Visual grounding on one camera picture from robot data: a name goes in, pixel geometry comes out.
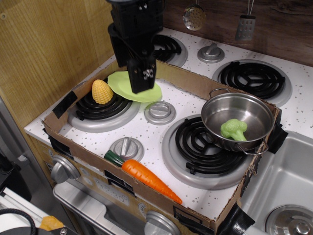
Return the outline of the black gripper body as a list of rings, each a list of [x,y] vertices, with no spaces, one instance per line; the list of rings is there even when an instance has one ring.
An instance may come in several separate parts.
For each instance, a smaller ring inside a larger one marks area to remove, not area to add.
[[[154,51],[153,37],[163,29],[163,2],[111,2],[113,23],[108,27],[118,65],[127,65],[128,51]]]

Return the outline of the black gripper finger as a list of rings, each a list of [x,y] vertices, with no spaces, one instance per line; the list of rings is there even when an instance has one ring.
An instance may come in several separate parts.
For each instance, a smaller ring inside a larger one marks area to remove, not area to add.
[[[134,52],[128,51],[127,70],[131,89],[134,94],[152,89],[155,84],[156,77],[156,59],[153,51],[143,51],[143,54],[136,55]]]

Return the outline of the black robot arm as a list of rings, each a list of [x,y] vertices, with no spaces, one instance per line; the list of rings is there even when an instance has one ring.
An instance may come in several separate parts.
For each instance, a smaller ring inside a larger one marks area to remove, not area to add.
[[[110,0],[113,23],[108,26],[120,67],[127,67],[132,92],[154,87],[156,59],[153,38],[163,30],[164,0]]]

